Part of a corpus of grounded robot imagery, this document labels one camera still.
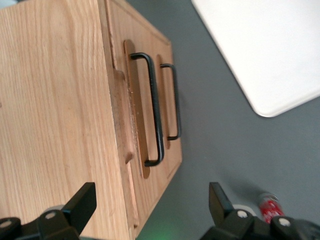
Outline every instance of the soda can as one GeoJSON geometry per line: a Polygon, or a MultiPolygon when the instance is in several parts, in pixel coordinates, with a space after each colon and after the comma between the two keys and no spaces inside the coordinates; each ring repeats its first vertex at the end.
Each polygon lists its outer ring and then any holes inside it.
{"type": "Polygon", "coordinates": [[[284,216],[278,198],[272,193],[266,192],[259,195],[258,204],[263,220],[268,224],[273,217],[284,216]]]}

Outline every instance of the black metal handle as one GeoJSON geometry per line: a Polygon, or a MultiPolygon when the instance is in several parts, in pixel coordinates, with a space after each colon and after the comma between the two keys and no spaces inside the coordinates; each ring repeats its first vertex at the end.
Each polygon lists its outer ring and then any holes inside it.
{"type": "Polygon", "coordinates": [[[167,139],[168,139],[168,141],[173,141],[173,140],[177,140],[181,136],[181,118],[180,118],[177,71],[176,71],[176,67],[172,64],[169,64],[169,63],[161,64],[160,67],[162,69],[163,68],[170,68],[172,71],[177,134],[176,134],[176,136],[168,136],[167,139]]]}
{"type": "Polygon", "coordinates": [[[130,57],[132,60],[145,59],[148,66],[158,159],[146,160],[144,162],[144,166],[154,167],[161,163],[165,156],[155,65],[152,58],[148,54],[143,52],[132,53],[130,54],[130,57]]]}

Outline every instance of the screw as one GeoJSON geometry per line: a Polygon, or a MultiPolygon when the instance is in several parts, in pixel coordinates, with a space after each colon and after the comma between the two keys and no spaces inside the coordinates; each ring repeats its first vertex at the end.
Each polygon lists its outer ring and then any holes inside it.
{"type": "Polygon", "coordinates": [[[0,224],[0,229],[4,229],[12,224],[12,221],[9,219],[7,221],[4,221],[3,223],[0,224]]]}
{"type": "Polygon", "coordinates": [[[56,213],[54,211],[48,213],[47,215],[45,215],[46,219],[52,219],[54,216],[56,215],[56,213]]]}
{"type": "Polygon", "coordinates": [[[238,214],[238,217],[239,217],[239,218],[242,218],[242,219],[245,219],[245,218],[248,217],[248,214],[247,214],[245,211],[242,211],[242,210],[239,210],[239,211],[237,212],[237,214],[238,214]]]}
{"type": "Polygon", "coordinates": [[[289,227],[291,225],[290,221],[288,219],[285,219],[283,217],[279,218],[280,225],[284,227],[289,227]]]}

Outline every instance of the black plastic part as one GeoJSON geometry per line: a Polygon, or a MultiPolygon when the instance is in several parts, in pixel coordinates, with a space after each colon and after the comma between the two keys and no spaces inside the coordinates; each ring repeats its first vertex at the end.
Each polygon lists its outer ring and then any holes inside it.
{"type": "Polygon", "coordinates": [[[252,232],[254,228],[254,217],[245,210],[240,211],[245,212],[247,217],[240,217],[238,216],[238,211],[239,210],[233,210],[230,212],[220,228],[235,235],[238,239],[243,239],[246,234],[252,232]]]}
{"type": "Polygon", "coordinates": [[[217,227],[211,227],[200,240],[237,240],[237,237],[230,232],[227,232],[223,229],[217,227]]]}
{"type": "Polygon", "coordinates": [[[155,74],[155,65],[152,58],[148,54],[143,52],[132,53],[130,54],[130,57],[132,60],[145,59],[148,66],[158,159],[157,160],[147,159],[144,162],[144,166],[154,167],[154,166],[157,166],[159,163],[161,163],[161,161],[164,159],[164,156],[165,156],[161,115],[160,115],[160,105],[159,105],[157,81],[156,81],[156,74],[155,74]]]}
{"type": "Polygon", "coordinates": [[[61,210],[51,210],[43,213],[37,219],[41,240],[79,240],[76,229],[69,225],[61,210]]]}
{"type": "Polygon", "coordinates": [[[10,225],[6,227],[0,227],[0,239],[14,239],[21,231],[21,221],[17,217],[8,217],[0,219],[0,225],[6,222],[10,222],[10,225]]]}
{"type": "Polygon", "coordinates": [[[49,210],[24,225],[16,217],[0,219],[0,240],[79,240],[96,207],[96,185],[87,182],[62,210],[49,210]]]}
{"type": "Polygon", "coordinates": [[[69,224],[81,234],[96,208],[96,185],[94,182],[86,182],[61,211],[69,224]]]}
{"type": "Polygon", "coordinates": [[[319,240],[320,226],[306,220],[294,220],[292,223],[294,238],[300,240],[319,240]]]}
{"type": "Polygon", "coordinates": [[[271,234],[278,239],[290,240],[293,239],[294,229],[289,226],[283,226],[280,224],[279,219],[286,219],[289,223],[293,222],[293,218],[287,216],[275,216],[271,219],[270,228],[271,234]]]}
{"type": "Polygon", "coordinates": [[[168,136],[169,141],[177,140],[181,137],[181,118],[180,118],[180,104],[179,104],[179,93],[178,93],[178,80],[177,80],[177,70],[172,64],[165,63],[160,65],[161,68],[170,68],[172,71],[173,78],[173,88],[174,88],[174,101],[175,101],[175,114],[176,114],[176,136],[168,136]]]}
{"type": "Polygon", "coordinates": [[[234,207],[218,182],[209,184],[209,209],[217,227],[220,227],[225,218],[234,210],[234,207]]]}

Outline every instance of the white tabletop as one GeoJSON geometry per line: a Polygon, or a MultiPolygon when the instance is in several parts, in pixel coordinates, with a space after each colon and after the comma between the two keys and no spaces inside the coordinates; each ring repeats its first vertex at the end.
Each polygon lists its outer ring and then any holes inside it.
{"type": "Polygon", "coordinates": [[[192,2],[257,114],[320,96],[319,0],[192,2]]]}

